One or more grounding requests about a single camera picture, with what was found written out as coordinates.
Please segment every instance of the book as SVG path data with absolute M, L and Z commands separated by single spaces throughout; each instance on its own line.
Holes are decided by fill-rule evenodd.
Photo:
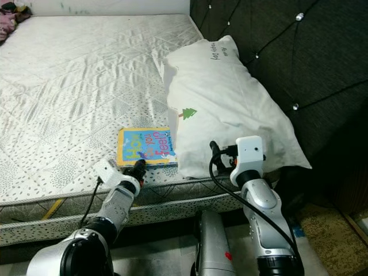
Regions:
M 122 128 L 118 134 L 117 165 L 134 165 L 144 159 L 146 164 L 177 162 L 169 128 Z

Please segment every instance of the headboard button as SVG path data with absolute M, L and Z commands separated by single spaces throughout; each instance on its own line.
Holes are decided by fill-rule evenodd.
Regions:
M 296 21 L 301 21 L 304 18 L 304 13 L 298 13 L 298 15 L 295 17 Z

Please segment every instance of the quilted mattress surface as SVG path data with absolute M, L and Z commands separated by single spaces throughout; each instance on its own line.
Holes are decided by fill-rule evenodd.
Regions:
M 19 26 L 0 49 L 0 205 L 91 192 L 119 129 L 167 125 L 162 59 L 200 38 L 183 15 Z

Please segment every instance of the yellow strap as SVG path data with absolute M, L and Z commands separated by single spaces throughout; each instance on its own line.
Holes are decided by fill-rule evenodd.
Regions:
M 46 220 L 48 219 L 53 212 L 56 210 L 56 208 L 59 207 L 59 205 L 64 201 L 64 198 L 60 198 L 57 201 L 55 201 L 55 203 L 51 206 L 50 210 L 46 213 L 46 215 L 41 219 L 41 220 Z

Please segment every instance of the white pillow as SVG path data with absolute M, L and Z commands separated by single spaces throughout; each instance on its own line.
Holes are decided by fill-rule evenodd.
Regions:
M 231 36 L 200 40 L 170 53 L 163 81 L 179 172 L 185 177 L 209 176 L 211 140 L 223 147 L 252 135 L 263 139 L 264 172 L 311 168 L 291 122 L 242 65 Z

